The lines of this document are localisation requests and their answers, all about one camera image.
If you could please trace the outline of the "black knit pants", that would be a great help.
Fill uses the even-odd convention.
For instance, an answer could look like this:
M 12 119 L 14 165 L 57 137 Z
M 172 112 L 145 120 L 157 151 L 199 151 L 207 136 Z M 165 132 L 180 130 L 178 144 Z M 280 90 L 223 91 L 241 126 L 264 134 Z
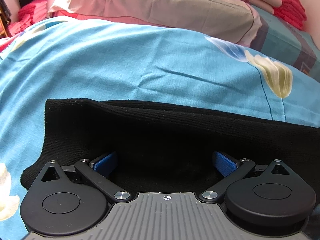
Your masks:
M 319 129 L 147 101 L 49 99 L 44 143 L 21 175 L 24 188 L 50 160 L 73 165 L 112 154 L 111 180 L 137 191 L 200 192 L 221 179 L 215 153 L 257 164 L 281 159 L 319 191 Z

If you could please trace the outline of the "blue floral bed sheet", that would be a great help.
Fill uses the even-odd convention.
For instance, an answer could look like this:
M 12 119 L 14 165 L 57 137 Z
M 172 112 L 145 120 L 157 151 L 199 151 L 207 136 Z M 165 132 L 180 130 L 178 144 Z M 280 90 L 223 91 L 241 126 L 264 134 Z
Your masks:
M 158 102 L 319 129 L 319 83 L 253 49 L 186 29 L 44 20 L 1 52 L 1 239 L 306 239 L 319 191 L 281 159 L 255 163 L 223 201 L 199 199 L 219 171 L 200 192 L 125 189 L 131 200 L 109 202 L 56 160 L 24 188 L 49 99 Z

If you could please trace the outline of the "teal grey checked pillow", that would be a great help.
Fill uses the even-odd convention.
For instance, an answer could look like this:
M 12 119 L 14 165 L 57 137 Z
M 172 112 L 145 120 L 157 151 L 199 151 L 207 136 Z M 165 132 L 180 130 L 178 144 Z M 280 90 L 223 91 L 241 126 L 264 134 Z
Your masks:
M 319 81 L 319 49 L 311 36 L 258 7 L 262 23 L 251 48 Z

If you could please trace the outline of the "beige pink pillow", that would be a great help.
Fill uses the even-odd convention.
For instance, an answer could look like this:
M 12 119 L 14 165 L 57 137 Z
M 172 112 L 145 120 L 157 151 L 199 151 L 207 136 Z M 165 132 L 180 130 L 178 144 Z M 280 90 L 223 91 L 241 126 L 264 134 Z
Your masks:
M 244 0 L 55 0 L 49 13 L 188 29 L 246 47 L 262 26 Z

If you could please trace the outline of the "pink folded clothes pile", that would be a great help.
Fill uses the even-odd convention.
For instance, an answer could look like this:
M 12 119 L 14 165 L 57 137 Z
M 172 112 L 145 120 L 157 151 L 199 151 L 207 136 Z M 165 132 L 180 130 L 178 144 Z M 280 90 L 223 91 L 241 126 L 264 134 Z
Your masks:
M 47 17 L 47 0 L 33 0 L 18 11 L 18 21 L 7 27 L 9 36 L 14 36 L 29 26 L 44 20 Z

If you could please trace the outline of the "red folded clothes stack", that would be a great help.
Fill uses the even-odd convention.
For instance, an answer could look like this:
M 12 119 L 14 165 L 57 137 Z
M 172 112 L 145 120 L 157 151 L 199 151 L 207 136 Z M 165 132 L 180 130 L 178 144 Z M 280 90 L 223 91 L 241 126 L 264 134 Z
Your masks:
M 303 30 L 307 21 L 305 8 L 300 0 L 281 0 L 282 5 L 274 8 L 274 16 L 281 18 L 285 22 L 294 26 L 298 30 Z

